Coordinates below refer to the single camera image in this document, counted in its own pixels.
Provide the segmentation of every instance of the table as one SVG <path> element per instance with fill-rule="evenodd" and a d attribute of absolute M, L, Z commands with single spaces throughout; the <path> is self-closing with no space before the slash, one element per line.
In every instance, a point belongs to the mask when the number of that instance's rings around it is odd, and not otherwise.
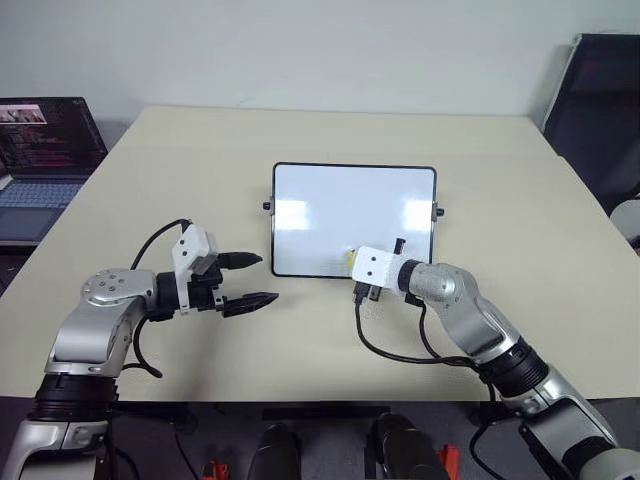
<path fill-rule="evenodd" d="M 466 369 L 397 364 L 358 341 L 349 280 L 276 278 L 268 267 L 278 161 L 431 165 L 435 260 L 476 275 L 484 295 L 588 397 L 640 394 L 640 263 L 573 170 L 519 117 L 147 108 L 0 300 L 0 395 L 31 396 L 56 331 L 93 272 L 128 266 L 160 225 L 187 216 L 222 250 L 265 262 L 225 274 L 237 296 L 280 298 L 250 315 L 176 315 L 145 328 L 161 380 L 123 372 L 124 400 L 472 400 Z M 141 268 L 172 269 L 178 232 Z M 423 355 L 415 307 L 385 294 L 363 309 L 379 346 Z M 457 353 L 437 317 L 433 344 Z"/>

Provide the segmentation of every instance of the robotic arm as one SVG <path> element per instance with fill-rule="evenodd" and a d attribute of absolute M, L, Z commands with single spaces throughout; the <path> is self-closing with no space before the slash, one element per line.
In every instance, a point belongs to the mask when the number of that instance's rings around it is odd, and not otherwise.
<path fill-rule="evenodd" d="M 436 311 L 483 381 L 523 419 L 520 434 L 551 478 L 640 478 L 640 454 L 618 448 L 604 418 L 482 297 L 469 272 L 362 247 L 352 278 L 421 298 Z"/>
<path fill-rule="evenodd" d="M 110 269 L 82 286 L 78 306 L 63 322 L 36 393 L 34 408 L 18 430 L 2 480 L 93 479 L 95 452 L 108 435 L 111 406 L 136 326 L 191 309 L 224 317 L 257 310 L 278 294 L 253 293 L 229 300 L 221 269 L 262 260 L 253 253 L 218 253 L 213 236 L 189 224 L 172 249 L 175 272 Z"/>

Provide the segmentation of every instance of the laptop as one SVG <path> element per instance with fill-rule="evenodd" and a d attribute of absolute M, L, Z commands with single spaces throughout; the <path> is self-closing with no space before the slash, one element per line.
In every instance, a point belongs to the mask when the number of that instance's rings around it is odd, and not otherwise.
<path fill-rule="evenodd" d="M 0 98 L 0 245 L 37 245 L 106 155 L 83 98 Z"/>

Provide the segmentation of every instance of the white wall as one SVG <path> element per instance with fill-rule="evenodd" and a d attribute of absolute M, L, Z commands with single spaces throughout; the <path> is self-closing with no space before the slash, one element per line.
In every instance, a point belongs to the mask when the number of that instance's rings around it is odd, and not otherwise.
<path fill-rule="evenodd" d="M 539 121 L 601 31 L 640 2 L 0 0 L 0 96 L 84 96 L 108 144 L 153 103 Z"/>

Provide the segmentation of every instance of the whiteboard frame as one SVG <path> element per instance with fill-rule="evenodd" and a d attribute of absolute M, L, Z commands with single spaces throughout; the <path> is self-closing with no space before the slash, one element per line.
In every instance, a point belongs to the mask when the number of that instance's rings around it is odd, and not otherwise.
<path fill-rule="evenodd" d="M 350 276 L 340 275 L 301 275 L 290 273 L 277 273 L 275 271 L 275 226 L 276 226 L 276 169 L 281 165 L 295 165 L 295 166 L 312 166 L 312 167 L 353 167 L 353 168 L 393 168 L 393 169 L 405 169 L 405 170 L 431 170 L 433 172 L 433 192 L 432 192 L 432 205 L 431 205 L 431 234 L 429 238 L 429 263 L 433 262 L 433 239 L 435 236 L 437 213 L 436 208 L 438 202 L 436 200 L 436 185 L 438 183 L 438 173 L 436 169 L 430 166 L 422 165 L 359 165 L 348 163 L 304 163 L 304 162 L 278 162 L 273 165 L 273 171 L 271 174 L 271 273 L 276 277 L 295 277 L 295 278 L 335 278 L 345 279 L 351 278 Z"/>

